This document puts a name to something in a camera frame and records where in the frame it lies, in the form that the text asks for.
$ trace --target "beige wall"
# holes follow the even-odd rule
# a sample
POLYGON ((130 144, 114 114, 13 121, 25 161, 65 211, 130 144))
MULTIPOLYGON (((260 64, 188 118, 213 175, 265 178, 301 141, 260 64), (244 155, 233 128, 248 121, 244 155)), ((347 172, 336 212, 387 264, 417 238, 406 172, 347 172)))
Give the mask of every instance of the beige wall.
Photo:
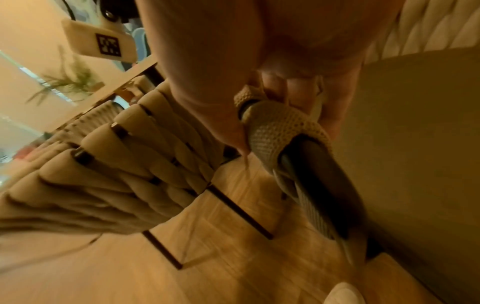
MULTIPOLYGON (((37 75, 55 73, 60 66, 58 45, 69 49, 60 26, 66 17, 51 0, 1 1, 0 50, 37 75)), ((83 58, 106 84, 121 73, 111 61, 83 58)), ((39 107, 25 104, 40 86, 5 59, 0 60, 0 70, 1 114, 44 131, 52 120, 72 110, 72 105, 53 94, 39 107)))

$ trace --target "green plant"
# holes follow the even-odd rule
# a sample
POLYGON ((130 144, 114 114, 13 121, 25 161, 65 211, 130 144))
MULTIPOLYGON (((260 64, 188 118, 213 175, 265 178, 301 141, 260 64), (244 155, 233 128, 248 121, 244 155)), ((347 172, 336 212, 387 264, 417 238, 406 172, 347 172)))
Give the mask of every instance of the green plant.
POLYGON ((27 103, 37 99, 37 105, 40 105, 49 94, 58 92, 75 94, 79 99, 73 101, 80 102, 93 94, 96 88, 102 84, 97 80, 88 65, 76 54, 72 55, 72 61, 68 64, 69 71, 67 72, 64 48, 58 46, 58 52, 60 54, 59 76, 41 75, 39 84, 42 89, 30 96, 26 101, 27 103))

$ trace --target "hand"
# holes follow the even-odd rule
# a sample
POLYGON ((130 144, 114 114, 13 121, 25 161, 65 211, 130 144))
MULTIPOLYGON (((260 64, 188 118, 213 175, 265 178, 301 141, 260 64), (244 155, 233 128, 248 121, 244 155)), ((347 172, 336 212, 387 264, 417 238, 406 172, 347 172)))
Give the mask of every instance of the hand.
POLYGON ((250 152, 233 96, 252 70, 269 98, 309 114, 334 138, 367 47, 404 0, 137 0, 149 45, 176 100, 222 142, 250 152))

